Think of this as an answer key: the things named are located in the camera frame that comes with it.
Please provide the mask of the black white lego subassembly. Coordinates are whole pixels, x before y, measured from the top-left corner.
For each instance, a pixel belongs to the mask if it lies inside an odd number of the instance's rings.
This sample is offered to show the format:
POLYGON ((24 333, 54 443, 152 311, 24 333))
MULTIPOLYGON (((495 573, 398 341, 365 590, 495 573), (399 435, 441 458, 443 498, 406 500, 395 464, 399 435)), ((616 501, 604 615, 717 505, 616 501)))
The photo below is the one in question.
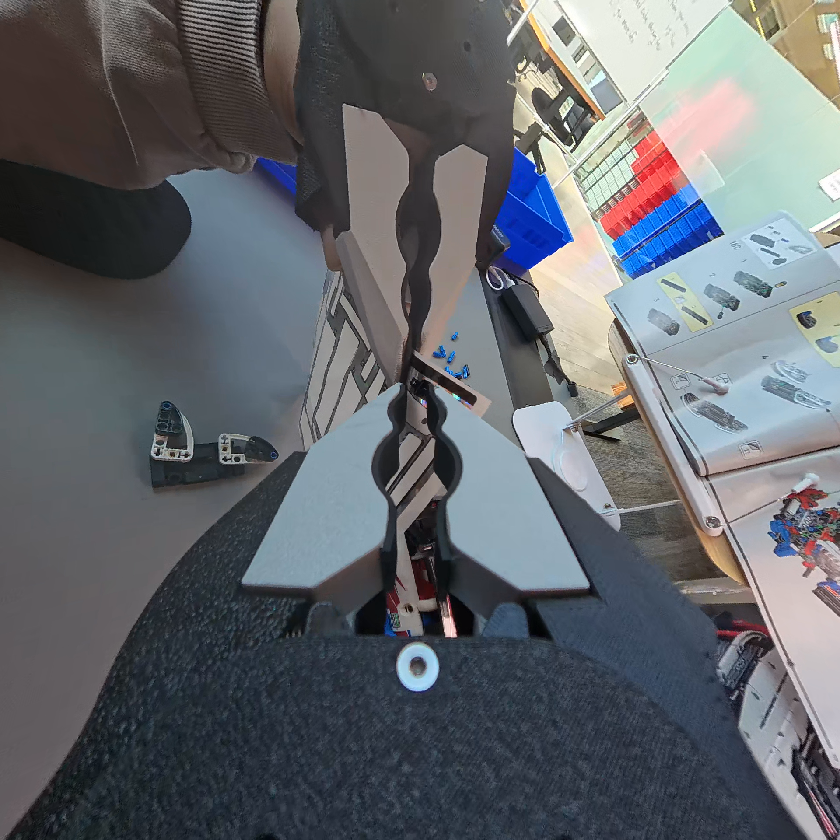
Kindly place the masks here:
POLYGON ((150 447, 154 489, 241 477, 246 467, 278 461, 276 447, 259 436, 222 433, 212 443, 195 442, 192 426, 171 401, 162 401, 150 447))

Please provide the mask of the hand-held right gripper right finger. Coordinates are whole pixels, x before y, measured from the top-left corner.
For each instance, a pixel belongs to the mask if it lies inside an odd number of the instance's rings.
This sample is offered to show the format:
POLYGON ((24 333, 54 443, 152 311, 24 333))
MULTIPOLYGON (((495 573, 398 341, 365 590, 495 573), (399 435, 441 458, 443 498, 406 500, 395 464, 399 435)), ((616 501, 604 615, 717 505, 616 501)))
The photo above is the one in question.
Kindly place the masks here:
POLYGON ((439 590, 489 617, 503 603, 582 595, 591 583, 528 458, 441 387, 427 388, 434 438, 439 590))

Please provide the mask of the black power adapter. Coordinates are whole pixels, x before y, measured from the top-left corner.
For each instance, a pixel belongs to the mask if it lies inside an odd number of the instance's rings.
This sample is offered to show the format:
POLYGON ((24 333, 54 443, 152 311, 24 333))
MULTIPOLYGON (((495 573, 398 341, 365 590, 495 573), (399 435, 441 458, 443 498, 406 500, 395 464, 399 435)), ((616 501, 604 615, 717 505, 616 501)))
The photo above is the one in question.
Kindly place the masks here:
POLYGON ((528 283, 514 283, 500 293, 500 300, 527 341, 539 340, 554 329, 536 290, 528 283))

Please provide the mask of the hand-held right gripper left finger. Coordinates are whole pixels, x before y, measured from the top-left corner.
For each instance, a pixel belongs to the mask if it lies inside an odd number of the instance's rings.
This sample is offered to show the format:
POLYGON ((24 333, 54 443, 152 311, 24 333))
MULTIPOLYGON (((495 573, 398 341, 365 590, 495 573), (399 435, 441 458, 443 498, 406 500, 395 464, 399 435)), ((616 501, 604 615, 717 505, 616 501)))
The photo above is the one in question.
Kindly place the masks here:
POLYGON ((341 614, 383 590, 381 551, 393 503, 375 462, 398 440, 396 384, 310 447, 241 585, 330 602, 341 614))

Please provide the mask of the person's left forearm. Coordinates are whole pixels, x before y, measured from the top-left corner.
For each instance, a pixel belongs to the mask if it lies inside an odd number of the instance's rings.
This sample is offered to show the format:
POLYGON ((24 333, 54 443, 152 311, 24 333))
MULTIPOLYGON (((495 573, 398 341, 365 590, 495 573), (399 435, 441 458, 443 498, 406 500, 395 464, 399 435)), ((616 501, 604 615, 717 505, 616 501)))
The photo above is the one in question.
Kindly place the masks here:
POLYGON ((120 190, 295 163, 266 93, 264 3, 2 2, 2 159, 120 190))

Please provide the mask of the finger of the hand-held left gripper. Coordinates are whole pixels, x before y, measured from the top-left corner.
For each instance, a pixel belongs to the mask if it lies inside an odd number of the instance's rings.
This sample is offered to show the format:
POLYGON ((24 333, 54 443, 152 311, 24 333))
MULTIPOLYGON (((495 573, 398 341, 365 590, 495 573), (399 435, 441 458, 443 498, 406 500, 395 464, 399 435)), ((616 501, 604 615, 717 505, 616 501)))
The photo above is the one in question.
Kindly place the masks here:
POLYGON ((416 334, 442 335, 476 266, 487 157, 467 145, 416 153, 416 334))
POLYGON ((386 387, 403 382, 421 333, 419 234, 404 195, 421 136, 349 104, 342 107, 350 225, 337 239, 343 276, 386 387))

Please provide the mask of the stack of red blue bins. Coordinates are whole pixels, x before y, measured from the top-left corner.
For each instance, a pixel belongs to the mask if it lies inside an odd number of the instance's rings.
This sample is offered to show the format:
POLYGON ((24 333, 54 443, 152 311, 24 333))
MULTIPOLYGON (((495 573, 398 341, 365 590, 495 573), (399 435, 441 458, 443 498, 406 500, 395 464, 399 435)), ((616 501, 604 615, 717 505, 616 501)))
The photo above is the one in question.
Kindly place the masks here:
POLYGON ((575 174, 614 262, 632 279, 723 236, 698 190, 649 125, 611 139, 575 174))

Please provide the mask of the cluster of blue lego pins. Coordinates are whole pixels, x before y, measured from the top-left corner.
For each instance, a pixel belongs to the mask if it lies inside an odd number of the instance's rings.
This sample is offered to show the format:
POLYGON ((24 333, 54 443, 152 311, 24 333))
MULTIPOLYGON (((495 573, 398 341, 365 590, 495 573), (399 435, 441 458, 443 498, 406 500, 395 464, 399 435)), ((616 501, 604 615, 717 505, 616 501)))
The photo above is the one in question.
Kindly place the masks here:
POLYGON ((467 381, 472 376, 469 342, 460 330, 455 330, 433 346, 430 359, 445 373, 457 380, 467 381))

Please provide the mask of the grey mesh office chair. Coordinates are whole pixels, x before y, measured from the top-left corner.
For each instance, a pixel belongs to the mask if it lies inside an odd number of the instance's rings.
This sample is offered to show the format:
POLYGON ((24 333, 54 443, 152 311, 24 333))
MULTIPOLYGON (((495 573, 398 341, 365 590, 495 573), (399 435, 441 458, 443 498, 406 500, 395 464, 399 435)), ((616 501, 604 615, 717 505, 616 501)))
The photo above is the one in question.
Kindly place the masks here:
POLYGON ((541 120, 569 150, 582 142, 595 126, 594 112, 575 92, 561 89, 553 97, 542 88, 535 87, 531 91, 531 101, 541 120))

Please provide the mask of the white stand base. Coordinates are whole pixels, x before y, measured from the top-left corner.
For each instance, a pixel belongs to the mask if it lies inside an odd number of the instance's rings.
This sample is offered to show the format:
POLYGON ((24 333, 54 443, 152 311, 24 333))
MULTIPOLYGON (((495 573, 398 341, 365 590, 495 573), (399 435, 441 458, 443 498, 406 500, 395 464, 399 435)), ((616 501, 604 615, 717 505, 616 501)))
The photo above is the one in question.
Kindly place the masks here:
POLYGON ((511 421, 526 456, 542 461, 619 532, 618 507, 566 408, 560 402, 527 406, 514 411, 511 421))

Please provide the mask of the small blue plastic bin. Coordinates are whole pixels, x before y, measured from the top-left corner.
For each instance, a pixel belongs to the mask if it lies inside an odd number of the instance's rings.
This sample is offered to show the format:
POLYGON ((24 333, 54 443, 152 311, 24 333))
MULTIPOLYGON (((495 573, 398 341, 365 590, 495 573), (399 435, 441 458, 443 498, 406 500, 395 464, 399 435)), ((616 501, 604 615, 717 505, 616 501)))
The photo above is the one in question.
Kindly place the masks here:
POLYGON ((291 196, 297 194, 298 168, 295 164, 279 163, 263 157, 258 157, 255 164, 291 196))

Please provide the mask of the wall whiteboard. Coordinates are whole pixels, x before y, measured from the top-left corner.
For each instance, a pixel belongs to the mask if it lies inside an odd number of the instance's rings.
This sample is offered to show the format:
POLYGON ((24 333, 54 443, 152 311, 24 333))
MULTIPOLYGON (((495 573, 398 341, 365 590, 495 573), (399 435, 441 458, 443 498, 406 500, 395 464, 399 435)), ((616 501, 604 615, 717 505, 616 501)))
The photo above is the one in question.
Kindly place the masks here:
POLYGON ((729 1, 562 1, 563 15, 616 92, 636 102, 730 7, 729 1))

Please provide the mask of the sticker sheet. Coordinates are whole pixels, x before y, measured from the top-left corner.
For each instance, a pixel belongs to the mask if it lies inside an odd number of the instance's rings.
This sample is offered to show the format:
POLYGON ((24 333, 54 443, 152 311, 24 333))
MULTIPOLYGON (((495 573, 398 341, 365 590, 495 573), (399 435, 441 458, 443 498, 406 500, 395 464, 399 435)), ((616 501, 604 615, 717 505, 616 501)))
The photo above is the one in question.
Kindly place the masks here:
MULTIPOLYGON (((299 420, 303 451, 346 422, 388 388, 343 276, 327 272, 314 333, 308 386, 299 420)), ((445 491, 434 474, 434 442, 426 409, 412 400, 401 435, 400 466, 388 483, 397 507, 422 511, 445 491)))

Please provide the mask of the person's left hand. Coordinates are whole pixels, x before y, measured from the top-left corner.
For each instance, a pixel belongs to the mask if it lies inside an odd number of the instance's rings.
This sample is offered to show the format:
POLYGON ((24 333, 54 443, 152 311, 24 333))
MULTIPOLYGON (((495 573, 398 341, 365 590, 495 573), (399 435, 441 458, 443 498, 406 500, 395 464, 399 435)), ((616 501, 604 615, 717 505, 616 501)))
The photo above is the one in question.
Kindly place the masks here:
POLYGON ((300 24, 296 1, 267 1, 262 17, 262 66, 271 111, 296 150, 303 145, 295 104, 300 24))

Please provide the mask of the wooden office table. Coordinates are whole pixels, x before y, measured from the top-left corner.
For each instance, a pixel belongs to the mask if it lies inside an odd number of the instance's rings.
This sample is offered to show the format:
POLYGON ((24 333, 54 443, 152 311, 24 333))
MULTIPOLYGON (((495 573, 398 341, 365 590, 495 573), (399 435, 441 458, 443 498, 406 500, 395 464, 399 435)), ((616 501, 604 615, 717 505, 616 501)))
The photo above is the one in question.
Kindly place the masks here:
POLYGON ((575 59, 580 49, 586 55, 590 54, 590 50, 566 18, 560 2, 518 4, 525 17, 517 37, 524 41, 524 33, 529 30, 532 40, 539 45, 539 55, 545 56, 545 60, 550 62, 559 84, 570 91, 577 104, 591 111, 595 120, 603 121, 606 111, 593 91, 591 79, 586 75, 587 70, 582 69, 575 59))

